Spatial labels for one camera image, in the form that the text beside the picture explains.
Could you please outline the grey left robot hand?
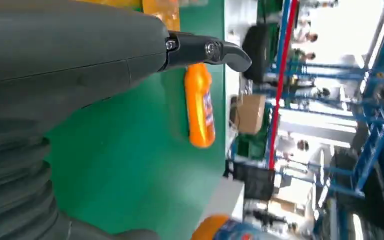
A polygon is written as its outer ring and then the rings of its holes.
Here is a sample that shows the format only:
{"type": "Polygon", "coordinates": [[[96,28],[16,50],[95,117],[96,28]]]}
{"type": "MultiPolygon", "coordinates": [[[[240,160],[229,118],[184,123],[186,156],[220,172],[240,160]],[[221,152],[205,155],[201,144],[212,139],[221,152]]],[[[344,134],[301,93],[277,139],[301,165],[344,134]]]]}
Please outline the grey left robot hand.
{"type": "Polygon", "coordinates": [[[236,44],[153,15],[77,0],[0,0],[0,140],[41,135],[157,72],[251,65],[236,44]]]}

